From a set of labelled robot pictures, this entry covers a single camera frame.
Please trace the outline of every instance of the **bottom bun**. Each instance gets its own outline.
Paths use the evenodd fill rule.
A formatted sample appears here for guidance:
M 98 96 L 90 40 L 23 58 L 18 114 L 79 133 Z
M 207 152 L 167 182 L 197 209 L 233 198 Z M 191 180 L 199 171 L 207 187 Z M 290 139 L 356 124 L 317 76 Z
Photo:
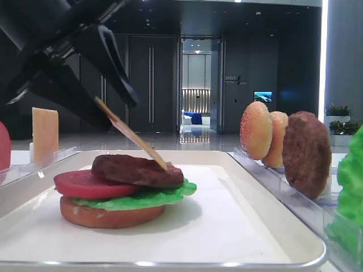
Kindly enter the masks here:
M 88 228 L 129 228 L 149 222 L 160 216 L 165 206 L 137 210 L 107 211 L 80 206 L 69 197 L 61 197 L 61 214 L 76 225 Z

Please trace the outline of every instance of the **clear acrylic holder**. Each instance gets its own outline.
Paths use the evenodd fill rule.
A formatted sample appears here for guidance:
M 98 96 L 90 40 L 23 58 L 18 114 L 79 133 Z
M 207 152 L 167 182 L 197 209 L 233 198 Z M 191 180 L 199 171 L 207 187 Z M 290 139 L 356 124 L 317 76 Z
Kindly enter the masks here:
M 25 165 L 16 165 L 8 169 L 0 171 L 0 188 L 10 184 L 24 176 L 39 172 L 49 165 L 52 165 L 60 160 L 66 159 L 78 152 L 77 147 L 71 147 L 68 149 L 61 149 L 55 152 L 51 157 L 44 159 L 40 163 L 29 163 Z
M 261 166 L 238 148 L 234 149 L 233 157 L 287 209 L 324 239 L 331 263 L 341 271 L 362 271 L 363 232 L 359 225 L 341 216 L 334 205 L 326 205 L 321 199 L 311 200 L 305 197 L 283 180 L 283 171 L 281 173 Z M 336 201 L 336 195 L 334 194 L 331 199 Z M 346 246 L 348 242 L 337 241 L 332 237 L 329 226 L 333 222 L 339 226 L 338 236 L 346 241 L 350 240 L 350 246 Z

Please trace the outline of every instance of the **burger patty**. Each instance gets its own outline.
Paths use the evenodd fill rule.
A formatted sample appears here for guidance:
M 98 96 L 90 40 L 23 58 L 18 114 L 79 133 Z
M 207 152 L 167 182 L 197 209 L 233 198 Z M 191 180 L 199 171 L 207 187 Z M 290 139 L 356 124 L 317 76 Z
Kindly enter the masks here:
M 329 177 L 329 132 L 314 114 L 297 112 L 289 117 L 282 158 L 286 179 L 309 198 L 320 196 Z
M 171 163 L 165 171 L 155 160 L 128 155 L 100 155 L 93 162 L 92 173 L 107 180 L 157 188 L 177 188 L 184 183 L 182 170 Z

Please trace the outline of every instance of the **doorway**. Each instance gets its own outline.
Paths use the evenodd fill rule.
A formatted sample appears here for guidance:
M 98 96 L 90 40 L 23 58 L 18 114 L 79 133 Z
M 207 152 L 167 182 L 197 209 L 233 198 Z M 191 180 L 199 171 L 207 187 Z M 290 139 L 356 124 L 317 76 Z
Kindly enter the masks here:
M 220 39 L 182 39 L 180 132 L 208 141 L 217 131 Z

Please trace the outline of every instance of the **white tray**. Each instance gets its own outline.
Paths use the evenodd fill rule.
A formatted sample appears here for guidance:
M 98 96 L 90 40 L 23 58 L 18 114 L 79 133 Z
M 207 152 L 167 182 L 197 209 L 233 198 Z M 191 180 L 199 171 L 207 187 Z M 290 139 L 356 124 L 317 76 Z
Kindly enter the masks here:
M 65 221 L 53 177 L 100 154 L 85 151 L 0 188 L 0 271 L 318 271 L 324 242 L 232 156 L 160 151 L 198 185 L 158 219 L 122 230 Z

